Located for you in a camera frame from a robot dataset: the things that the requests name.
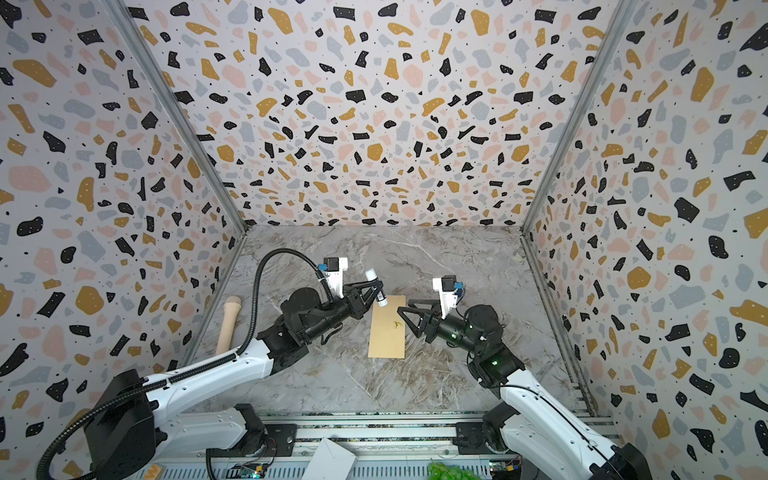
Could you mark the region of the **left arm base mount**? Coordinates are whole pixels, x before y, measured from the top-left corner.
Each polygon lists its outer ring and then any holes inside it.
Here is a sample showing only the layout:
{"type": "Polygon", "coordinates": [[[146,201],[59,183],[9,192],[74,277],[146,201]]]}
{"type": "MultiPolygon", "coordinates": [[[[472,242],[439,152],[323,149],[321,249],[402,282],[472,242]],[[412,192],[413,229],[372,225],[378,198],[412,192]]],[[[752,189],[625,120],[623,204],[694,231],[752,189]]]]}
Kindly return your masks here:
{"type": "Polygon", "coordinates": [[[296,424],[267,424],[263,428],[248,429],[233,447],[208,449],[206,455],[211,458],[290,457],[293,454],[297,430],[296,424]]]}

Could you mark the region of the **blue white glue stick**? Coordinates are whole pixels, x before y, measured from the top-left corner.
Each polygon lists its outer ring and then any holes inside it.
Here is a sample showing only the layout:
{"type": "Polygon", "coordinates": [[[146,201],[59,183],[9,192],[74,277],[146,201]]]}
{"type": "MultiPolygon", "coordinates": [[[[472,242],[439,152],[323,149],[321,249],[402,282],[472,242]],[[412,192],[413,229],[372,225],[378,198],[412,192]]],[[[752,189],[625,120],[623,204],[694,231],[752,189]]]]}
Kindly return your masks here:
{"type": "Polygon", "coordinates": [[[376,271],[371,268],[365,271],[366,278],[370,283],[371,288],[376,294],[376,302],[380,307],[386,307],[388,304],[387,297],[383,291],[383,282],[379,279],[376,271]]]}

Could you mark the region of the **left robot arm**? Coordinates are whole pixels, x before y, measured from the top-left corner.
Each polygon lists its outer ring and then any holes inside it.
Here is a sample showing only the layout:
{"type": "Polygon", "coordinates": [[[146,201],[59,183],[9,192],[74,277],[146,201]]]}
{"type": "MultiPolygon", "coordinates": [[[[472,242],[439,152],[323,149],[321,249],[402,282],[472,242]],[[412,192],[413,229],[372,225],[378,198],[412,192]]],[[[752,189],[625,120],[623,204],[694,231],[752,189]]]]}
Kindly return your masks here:
{"type": "Polygon", "coordinates": [[[136,473],[170,446],[171,424],[181,414],[240,384],[292,367],[311,343],[327,342],[349,318],[362,319],[382,290],[378,278],[345,284],[342,297],[323,303],[316,290],[301,288],[282,303],[274,324],[247,346],[165,374],[142,377],[131,369],[115,376],[84,427],[92,473],[98,479],[136,473]]]}

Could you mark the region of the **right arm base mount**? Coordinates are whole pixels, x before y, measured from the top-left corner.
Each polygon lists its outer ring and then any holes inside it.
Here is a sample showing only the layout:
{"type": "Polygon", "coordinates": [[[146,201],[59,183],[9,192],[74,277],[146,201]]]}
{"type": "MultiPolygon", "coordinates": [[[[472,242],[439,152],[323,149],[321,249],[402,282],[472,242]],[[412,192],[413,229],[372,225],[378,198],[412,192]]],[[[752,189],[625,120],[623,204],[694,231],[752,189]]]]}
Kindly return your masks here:
{"type": "Polygon", "coordinates": [[[526,455],[533,447],[531,435],[513,430],[503,421],[459,422],[455,428],[453,444],[461,455],[526,455]]]}

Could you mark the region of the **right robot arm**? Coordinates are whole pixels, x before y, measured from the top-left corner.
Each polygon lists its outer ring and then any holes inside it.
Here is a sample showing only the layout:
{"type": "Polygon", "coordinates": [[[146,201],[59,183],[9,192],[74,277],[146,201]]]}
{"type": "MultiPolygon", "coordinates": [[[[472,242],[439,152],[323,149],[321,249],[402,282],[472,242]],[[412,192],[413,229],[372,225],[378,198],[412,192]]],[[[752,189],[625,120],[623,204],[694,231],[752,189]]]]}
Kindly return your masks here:
{"type": "Polygon", "coordinates": [[[436,339],[467,353],[467,368],[478,386],[500,399],[481,423],[463,427],[460,451],[512,452],[550,479],[648,479],[645,456],[596,432],[541,385],[504,343],[504,327],[490,305],[465,314],[443,313],[437,301],[417,300],[397,310],[413,334],[436,339]]]}

